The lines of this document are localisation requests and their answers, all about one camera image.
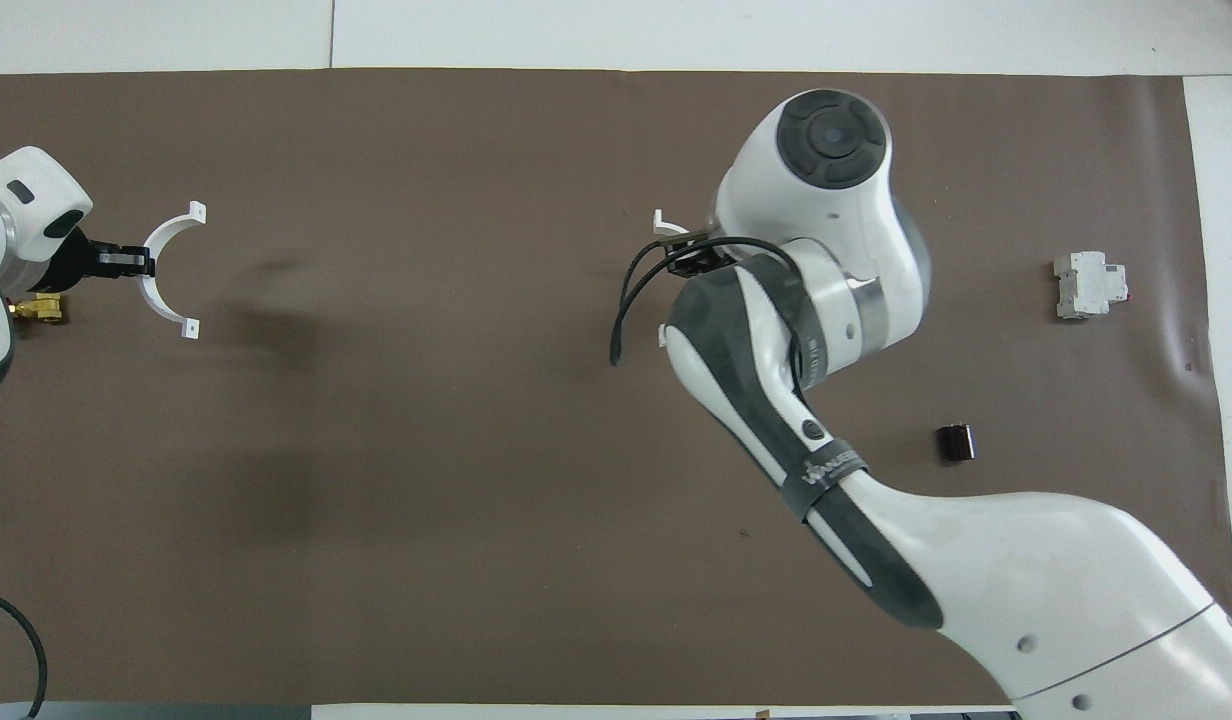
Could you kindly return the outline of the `brown table mat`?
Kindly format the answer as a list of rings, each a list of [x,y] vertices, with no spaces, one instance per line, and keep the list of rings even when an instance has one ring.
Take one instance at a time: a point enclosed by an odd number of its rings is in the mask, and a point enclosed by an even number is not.
[[[809,392],[877,478],[1131,512],[1232,612],[1186,96],[1168,76],[354,69],[0,76],[84,231],[191,200],[159,288],[86,281],[0,387],[0,594],[59,702],[1002,705],[901,625],[678,382],[690,228],[759,120],[849,88],[931,252],[907,342]],[[1131,300],[1055,313],[1052,260]],[[942,465],[935,432],[975,429]]]

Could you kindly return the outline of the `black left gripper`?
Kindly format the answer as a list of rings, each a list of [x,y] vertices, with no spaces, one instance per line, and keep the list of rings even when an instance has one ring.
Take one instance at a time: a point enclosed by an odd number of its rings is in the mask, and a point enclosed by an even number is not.
[[[115,243],[90,240],[83,231],[69,232],[46,268],[44,292],[67,292],[84,277],[123,277],[122,266],[100,259],[101,254],[120,250]],[[126,247],[126,255],[131,258],[127,263],[137,263],[126,265],[127,277],[155,277],[156,252],[150,247]]]

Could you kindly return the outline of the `white half-ring pipe clamp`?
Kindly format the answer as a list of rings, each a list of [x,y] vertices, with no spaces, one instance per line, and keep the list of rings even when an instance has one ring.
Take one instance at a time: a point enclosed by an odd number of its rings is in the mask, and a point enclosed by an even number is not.
[[[675,277],[686,277],[686,266],[678,255],[680,252],[689,250],[699,240],[697,232],[668,222],[663,211],[658,208],[653,210],[652,231],[653,240],[657,240],[662,249],[662,259],[658,260],[662,268],[657,270],[655,275],[668,272]]]
[[[165,249],[168,249],[169,243],[181,234],[182,232],[190,231],[195,227],[206,224],[206,205],[197,200],[191,200],[188,202],[188,208],[186,213],[177,215],[171,219],[165,219],[160,223],[148,237],[144,243],[142,243],[142,249],[149,252],[149,261],[152,263],[152,269],[154,270],[150,275],[142,275],[139,288],[142,300],[145,305],[154,311],[160,318],[172,322],[180,327],[180,337],[184,340],[197,340],[200,338],[200,319],[192,318],[192,316],[186,316],[177,313],[172,309],[168,301],[163,300],[161,292],[158,287],[158,274],[156,268],[159,266],[160,256]]]

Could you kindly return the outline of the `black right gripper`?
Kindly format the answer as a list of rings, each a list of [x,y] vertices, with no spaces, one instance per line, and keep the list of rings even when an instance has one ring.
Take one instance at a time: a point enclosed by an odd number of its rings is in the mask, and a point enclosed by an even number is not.
[[[731,252],[721,249],[721,247],[700,249],[700,243],[667,245],[667,258],[670,256],[674,259],[667,264],[667,272],[684,279],[699,277],[699,275],[715,272],[715,270],[736,264],[736,258],[731,255]]]

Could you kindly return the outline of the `grey circuit breaker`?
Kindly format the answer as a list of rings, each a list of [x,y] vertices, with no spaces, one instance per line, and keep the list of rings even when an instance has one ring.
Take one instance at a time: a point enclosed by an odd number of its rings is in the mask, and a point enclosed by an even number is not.
[[[1108,261],[1105,252],[1068,252],[1052,260],[1058,281],[1058,319],[1078,322],[1109,314],[1111,306],[1131,300],[1125,266]]]

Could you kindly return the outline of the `dark brown short cylinder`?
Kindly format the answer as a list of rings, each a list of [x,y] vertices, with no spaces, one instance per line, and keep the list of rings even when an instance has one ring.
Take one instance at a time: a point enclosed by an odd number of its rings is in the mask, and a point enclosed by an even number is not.
[[[956,465],[977,459],[975,429],[970,424],[956,423],[940,427],[935,432],[939,457],[942,465]]]

